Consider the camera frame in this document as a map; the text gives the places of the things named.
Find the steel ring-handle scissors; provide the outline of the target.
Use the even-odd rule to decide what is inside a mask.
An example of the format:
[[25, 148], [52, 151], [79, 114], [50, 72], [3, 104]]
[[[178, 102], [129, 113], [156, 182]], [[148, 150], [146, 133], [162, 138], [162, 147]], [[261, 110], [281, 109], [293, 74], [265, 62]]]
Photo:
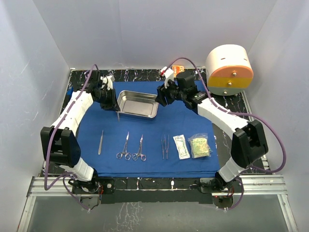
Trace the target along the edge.
[[146, 156], [142, 153], [142, 142], [143, 142], [143, 135], [140, 138], [139, 149], [137, 153], [133, 153], [132, 155], [132, 159], [134, 161], [137, 161], [138, 159], [140, 159], [141, 161], [146, 161]]

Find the steel forceps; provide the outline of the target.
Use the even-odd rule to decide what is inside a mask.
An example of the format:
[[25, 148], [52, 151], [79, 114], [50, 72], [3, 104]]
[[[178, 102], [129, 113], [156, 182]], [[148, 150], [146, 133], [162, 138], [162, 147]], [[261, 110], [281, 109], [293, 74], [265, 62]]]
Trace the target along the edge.
[[169, 135], [164, 136], [164, 148], [165, 148], [165, 153], [166, 153], [166, 159], [168, 159], [168, 152], [169, 152]]

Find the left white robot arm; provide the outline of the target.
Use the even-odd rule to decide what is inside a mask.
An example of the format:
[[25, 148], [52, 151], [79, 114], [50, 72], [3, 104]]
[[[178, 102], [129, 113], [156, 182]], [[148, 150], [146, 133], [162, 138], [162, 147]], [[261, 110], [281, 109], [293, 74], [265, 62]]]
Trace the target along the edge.
[[101, 109], [119, 111], [112, 74], [105, 77], [93, 71], [86, 85], [80, 85], [72, 92], [70, 101], [59, 118], [41, 130], [43, 156], [83, 181], [83, 187], [90, 193], [99, 189], [100, 181], [94, 178], [95, 170], [81, 157], [76, 132], [90, 106], [97, 102]]

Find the white packet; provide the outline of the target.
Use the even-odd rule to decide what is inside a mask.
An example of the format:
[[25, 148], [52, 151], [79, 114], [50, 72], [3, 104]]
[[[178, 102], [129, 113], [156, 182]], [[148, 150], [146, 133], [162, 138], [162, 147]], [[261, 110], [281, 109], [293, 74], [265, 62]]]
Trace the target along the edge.
[[175, 142], [178, 151], [179, 159], [180, 160], [189, 159], [190, 154], [186, 146], [186, 140], [184, 135], [174, 136], [173, 140]]

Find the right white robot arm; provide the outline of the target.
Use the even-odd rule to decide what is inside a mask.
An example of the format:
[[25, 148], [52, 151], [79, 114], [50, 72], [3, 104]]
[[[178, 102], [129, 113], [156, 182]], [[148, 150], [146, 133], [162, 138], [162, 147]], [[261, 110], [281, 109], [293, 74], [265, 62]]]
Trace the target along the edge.
[[231, 157], [215, 174], [216, 188], [228, 191], [233, 185], [232, 180], [268, 152], [263, 125], [258, 120], [249, 122], [221, 107], [206, 92], [198, 90], [188, 71], [175, 75], [168, 68], [161, 70], [161, 76], [165, 80], [157, 88], [156, 102], [166, 106], [182, 101], [188, 109], [210, 120], [231, 138]]

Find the blue surgical drape cloth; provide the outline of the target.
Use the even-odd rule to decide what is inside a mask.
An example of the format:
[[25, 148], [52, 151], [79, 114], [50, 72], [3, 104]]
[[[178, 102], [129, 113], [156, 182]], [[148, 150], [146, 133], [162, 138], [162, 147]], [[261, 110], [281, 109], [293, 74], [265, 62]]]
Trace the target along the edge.
[[[102, 149], [98, 155], [102, 130]], [[131, 154], [131, 159], [117, 159], [116, 154], [123, 151], [128, 132], [127, 151]], [[185, 138], [190, 138], [198, 133], [208, 134], [211, 156], [180, 160], [173, 137], [184, 135]], [[146, 161], [134, 161], [132, 155], [137, 153], [142, 135], [142, 153], [146, 156]], [[161, 138], [167, 138], [168, 135], [168, 159], [166, 153], [162, 159]], [[165, 107], [159, 106], [157, 115], [152, 120], [120, 116], [120, 122], [116, 112], [105, 111], [98, 103], [94, 103], [80, 123], [77, 141], [83, 160], [99, 176], [213, 177], [220, 168], [212, 123], [187, 109], [181, 101]]]

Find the green suture packet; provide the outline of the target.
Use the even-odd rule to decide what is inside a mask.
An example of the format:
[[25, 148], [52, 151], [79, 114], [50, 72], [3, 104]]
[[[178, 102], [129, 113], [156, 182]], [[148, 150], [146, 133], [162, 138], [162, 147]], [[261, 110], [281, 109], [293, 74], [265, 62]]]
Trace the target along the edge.
[[212, 150], [208, 141], [207, 133], [194, 134], [188, 139], [192, 158], [197, 159], [211, 156]]

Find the pink cylindrical tissue phantom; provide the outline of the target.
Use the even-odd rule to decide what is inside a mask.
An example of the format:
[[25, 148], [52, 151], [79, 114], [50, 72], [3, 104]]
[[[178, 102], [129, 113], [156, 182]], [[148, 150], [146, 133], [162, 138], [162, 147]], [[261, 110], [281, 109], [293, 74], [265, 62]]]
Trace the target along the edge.
[[207, 87], [215, 95], [241, 93], [253, 80], [253, 70], [244, 47], [224, 44], [213, 49], [206, 58]]

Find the metal instrument tray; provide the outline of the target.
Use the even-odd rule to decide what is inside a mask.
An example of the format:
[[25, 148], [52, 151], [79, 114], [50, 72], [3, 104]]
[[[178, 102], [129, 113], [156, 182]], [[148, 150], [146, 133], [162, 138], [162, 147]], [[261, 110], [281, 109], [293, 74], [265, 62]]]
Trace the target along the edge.
[[123, 90], [118, 96], [119, 116], [143, 118], [152, 120], [157, 115], [159, 103], [155, 101], [156, 95]]

